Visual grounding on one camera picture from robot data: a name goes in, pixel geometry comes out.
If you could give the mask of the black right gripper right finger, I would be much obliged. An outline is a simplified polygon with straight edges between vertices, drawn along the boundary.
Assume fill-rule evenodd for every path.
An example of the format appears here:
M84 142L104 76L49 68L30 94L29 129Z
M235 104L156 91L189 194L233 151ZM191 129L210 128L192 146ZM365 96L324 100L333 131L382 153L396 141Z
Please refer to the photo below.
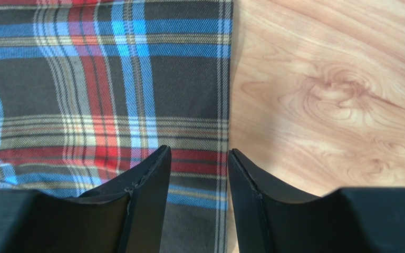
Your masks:
M343 187L318 197L228 155L240 252L405 252L405 188Z

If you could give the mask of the brown blue red plaid shirt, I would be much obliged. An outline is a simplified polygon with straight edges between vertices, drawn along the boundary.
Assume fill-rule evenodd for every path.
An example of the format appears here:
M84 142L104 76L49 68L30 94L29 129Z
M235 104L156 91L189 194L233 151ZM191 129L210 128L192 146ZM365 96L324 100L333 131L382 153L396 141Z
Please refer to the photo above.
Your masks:
M161 252L227 251L232 1L0 1L0 190L76 197L171 148Z

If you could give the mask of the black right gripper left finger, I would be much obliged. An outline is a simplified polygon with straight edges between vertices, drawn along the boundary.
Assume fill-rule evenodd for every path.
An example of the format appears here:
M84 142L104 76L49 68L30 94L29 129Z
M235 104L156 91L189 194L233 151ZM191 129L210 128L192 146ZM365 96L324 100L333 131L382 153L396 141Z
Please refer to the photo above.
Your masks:
M0 190L0 252L159 252L170 171L163 145L78 197Z

